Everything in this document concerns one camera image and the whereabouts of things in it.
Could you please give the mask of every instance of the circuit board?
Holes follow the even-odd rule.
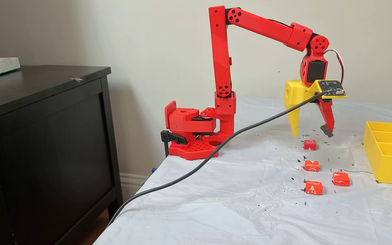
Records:
[[[319,80],[318,85],[322,91],[332,90],[336,88],[341,88],[343,93],[337,94],[336,91],[329,92],[324,95],[324,97],[346,97],[346,93],[344,92],[343,87],[341,86],[341,82],[338,80]]]

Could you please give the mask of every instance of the wooden floor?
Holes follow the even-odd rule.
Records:
[[[98,239],[99,235],[105,230],[109,222],[109,212],[107,209],[96,219],[95,226],[93,227],[90,234],[86,236],[86,238],[81,242],[80,245],[92,245],[96,239]]]

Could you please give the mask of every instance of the yellow sorting tray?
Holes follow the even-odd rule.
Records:
[[[378,121],[366,122],[364,148],[376,180],[392,183],[392,124]]]

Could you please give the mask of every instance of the tablecloth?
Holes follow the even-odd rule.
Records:
[[[235,130],[283,110],[281,100],[238,98]],[[392,244],[392,184],[375,181],[362,145],[366,121],[392,123],[392,104],[334,100],[333,114],[332,138],[313,104],[300,110],[298,138],[287,116],[244,132],[191,177],[132,201],[95,245]],[[320,171],[305,171],[305,159]],[[140,191],[201,161],[169,156]],[[331,182],[340,169],[355,171],[350,186]],[[304,180],[320,181],[323,194],[303,192]]]

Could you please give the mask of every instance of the wall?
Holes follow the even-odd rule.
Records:
[[[325,35],[345,64],[348,100],[392,102],[392,1],[385,0],[0,0],[0,57],[22,65],[110,66],[113,119],[123,178],[133,189],[164,158],[164,107],[204,109],[214,80],[208,7],[227,4]],[[228,29],[233,89],[283,96],[303,53]],[[334,54],[328,79],[339,79]]]

